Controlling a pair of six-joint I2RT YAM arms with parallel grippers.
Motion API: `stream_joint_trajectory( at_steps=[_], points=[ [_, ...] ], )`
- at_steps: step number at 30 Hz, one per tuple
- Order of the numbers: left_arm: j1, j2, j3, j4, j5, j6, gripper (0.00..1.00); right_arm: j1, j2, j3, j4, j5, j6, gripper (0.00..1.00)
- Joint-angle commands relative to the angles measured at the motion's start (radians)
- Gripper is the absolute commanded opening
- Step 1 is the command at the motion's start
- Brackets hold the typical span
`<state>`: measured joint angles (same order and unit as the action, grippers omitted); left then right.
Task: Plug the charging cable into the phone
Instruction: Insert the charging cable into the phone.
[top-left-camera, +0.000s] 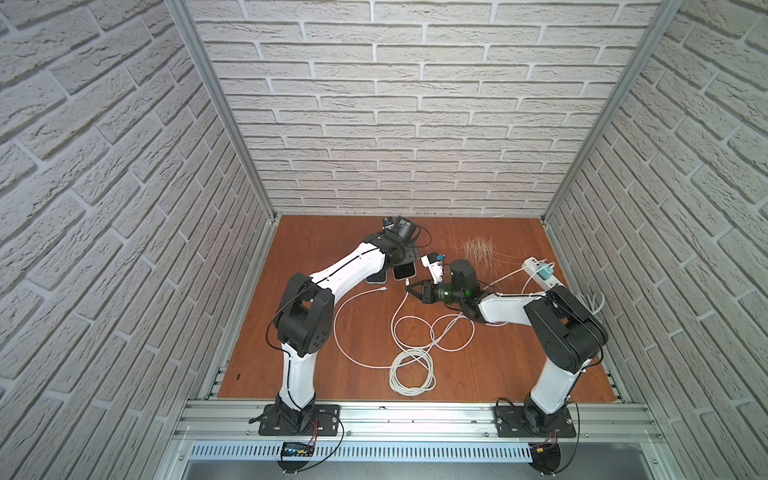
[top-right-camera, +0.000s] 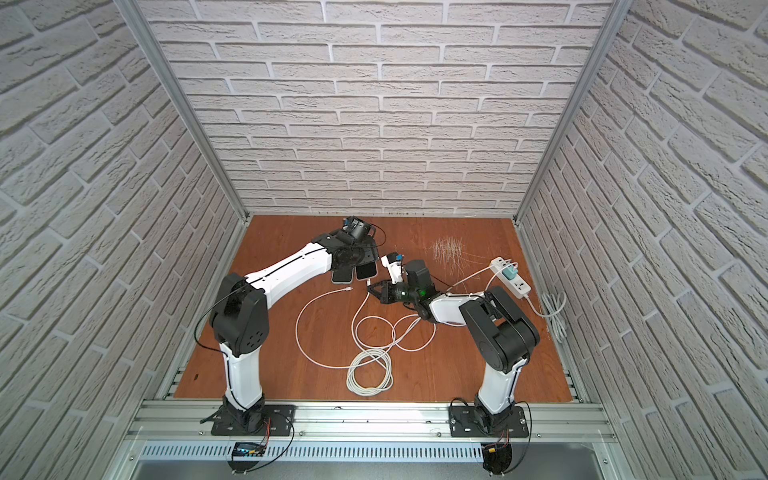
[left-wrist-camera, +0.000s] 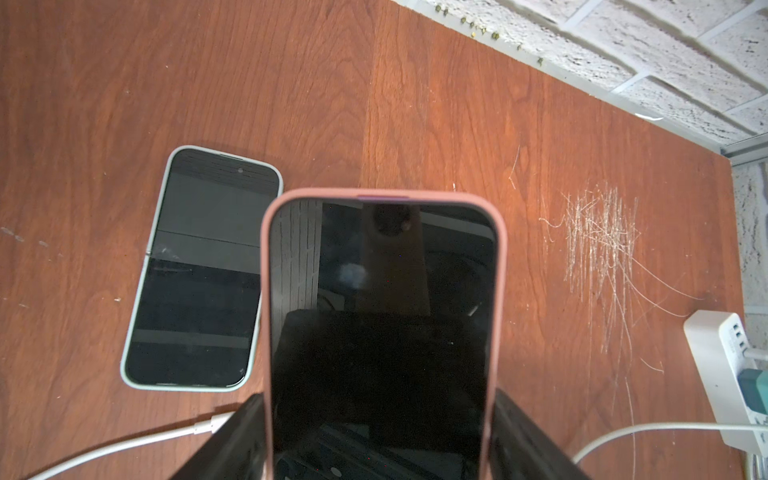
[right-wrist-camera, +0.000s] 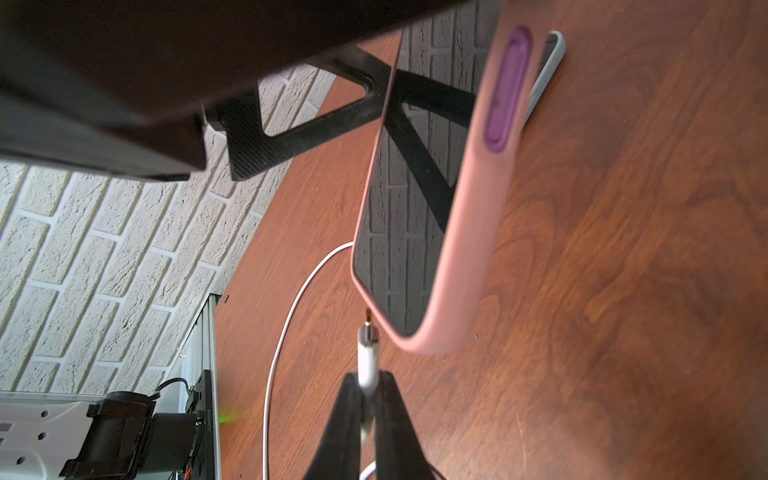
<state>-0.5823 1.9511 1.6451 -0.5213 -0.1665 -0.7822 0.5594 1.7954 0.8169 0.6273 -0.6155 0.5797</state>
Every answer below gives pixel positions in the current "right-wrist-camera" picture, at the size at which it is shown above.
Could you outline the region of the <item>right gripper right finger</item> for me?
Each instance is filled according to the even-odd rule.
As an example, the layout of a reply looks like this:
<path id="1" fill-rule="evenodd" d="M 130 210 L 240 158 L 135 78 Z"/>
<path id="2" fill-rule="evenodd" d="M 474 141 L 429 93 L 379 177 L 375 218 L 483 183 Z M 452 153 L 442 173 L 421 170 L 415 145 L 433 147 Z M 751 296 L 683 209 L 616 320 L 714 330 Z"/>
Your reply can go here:
<path id="1" fill-rule="evenodd" d="M 377 478 L 434 479 L 391 372 L 380 372 L 373 402 Z"/>

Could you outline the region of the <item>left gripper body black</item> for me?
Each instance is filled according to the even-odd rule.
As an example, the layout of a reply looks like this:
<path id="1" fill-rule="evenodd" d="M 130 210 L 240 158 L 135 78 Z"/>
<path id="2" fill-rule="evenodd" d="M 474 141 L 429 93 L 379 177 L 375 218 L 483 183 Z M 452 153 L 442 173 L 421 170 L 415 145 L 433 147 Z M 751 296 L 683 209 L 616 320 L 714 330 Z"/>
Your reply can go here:
<path id="1" fill-rule="evenodd" d="M 204 108 L 444 1 L 5 1 L 1 156 L 175 181 L 207 165 Z"/>

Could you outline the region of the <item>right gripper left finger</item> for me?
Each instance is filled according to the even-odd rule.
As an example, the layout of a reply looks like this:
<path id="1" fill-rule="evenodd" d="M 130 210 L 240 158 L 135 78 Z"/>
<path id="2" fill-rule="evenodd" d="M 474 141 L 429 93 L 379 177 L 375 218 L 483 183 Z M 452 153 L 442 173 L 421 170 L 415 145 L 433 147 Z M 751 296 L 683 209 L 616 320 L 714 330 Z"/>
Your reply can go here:
<path id="1" fill-rule="evenodd" d="M 359 478 L 362 406 L 357 375 L 347 373 L 304 480 Z"/>

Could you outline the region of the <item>phone with pink case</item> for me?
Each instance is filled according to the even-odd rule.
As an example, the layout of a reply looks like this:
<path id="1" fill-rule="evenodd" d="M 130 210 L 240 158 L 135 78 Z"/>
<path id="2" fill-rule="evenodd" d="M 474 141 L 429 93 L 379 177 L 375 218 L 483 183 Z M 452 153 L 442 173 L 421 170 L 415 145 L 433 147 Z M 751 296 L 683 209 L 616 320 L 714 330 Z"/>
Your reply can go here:
<path id="1" fill-rule="evenodd" d="M 464 1 L 400 29 L 351 253 L 401 350 L 470 334 L 549 42 L 550 1 Z"/>

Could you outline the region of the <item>phone with green case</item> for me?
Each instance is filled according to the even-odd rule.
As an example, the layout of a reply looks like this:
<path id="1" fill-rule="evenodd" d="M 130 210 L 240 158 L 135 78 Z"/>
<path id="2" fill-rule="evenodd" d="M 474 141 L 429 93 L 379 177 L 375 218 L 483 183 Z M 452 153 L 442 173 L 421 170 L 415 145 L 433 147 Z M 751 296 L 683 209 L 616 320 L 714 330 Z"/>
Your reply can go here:
<path id="1" fill-rule="evenodd" d="M 530 119 L 535 107 L 541 100 L 544 91 L 552 80 L 552 77 L 557 72 L 565 54 L 566 42 L 563 34 L 558 30 L 550 31 L 546 39 L 538 73 L 531 90 L 525 122 L 528 122 Z"/>

